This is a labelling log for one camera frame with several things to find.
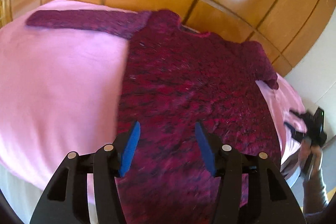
person's arm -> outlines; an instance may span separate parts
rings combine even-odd
[[[315,155],[315,161],[310,177],[303,182],[303,214],[307,220],[309,220],[308,215],[320,213],[328,205],[326,186],[323,182],[321,170],[322,149],[319,146],[310,147],[310,144],[303,140],[299,160],[304,162],[304,159],[306,159],[310,153]]]

sweater sleeve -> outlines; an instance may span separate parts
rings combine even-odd
[[[303,183],[303,196],[303,214],[305,216],[320,213],[328,205],[322,170]]]
[[[271,89],[277,90],[277,73],[272,67],[262,45],[257,41],[245,41],[240,44],[241,57],[246,63],[246,69],[255,80],[264,81]]]
[[[27,19],[26,25],[99,31],[130,39],[146,26],[151,14],[150,11],[38,10]]]

person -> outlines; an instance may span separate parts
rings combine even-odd
[[[310,175],[303,181],[303,215],[307,223],[315,223],[328,205],[326,185],[322,175],[322,148],[310,147],[310,142],[303,139],[299,151],[299,161],[304,164],[309,154],[315,156]]]

pink bedsheet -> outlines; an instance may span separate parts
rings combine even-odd
[[[272,90],[263,81],[256,81],[261,93],[263,94],[268,109],[271,112],[275,128],[279,137],[281,149],[281,164],[290,155],[294,154],[299,148],[300,143],[292,139],[290,130],[284,126],[284,122],[289,122],[296,130],[306,132],[305,123],[289,112],[293,109],[299,113],[305,112],[301,97],[292,86],[278,74],[278,90]]]
[[[113,10],[54,0],[36,10]],[[125,70],[125,39],[95,31],[27,27],[33,10],[0,29],[0,163],[40,189],[70,151],[95,152],[113,142]],[[282,162],[299,144],[283,121],[304,111],[301,99],[279,76],[279,90],[257,84],[278,132]],[[89,202],[94,203],[92,177]]]

person's hand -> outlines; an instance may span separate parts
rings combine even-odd
[[[322,164],[322,148],[318,145],[310,147],[310,141],[303,139],[299,152],[300,166],[303,168],[308,156],[312,153],[315,156],[311,176],[314,176],[320,169]]]

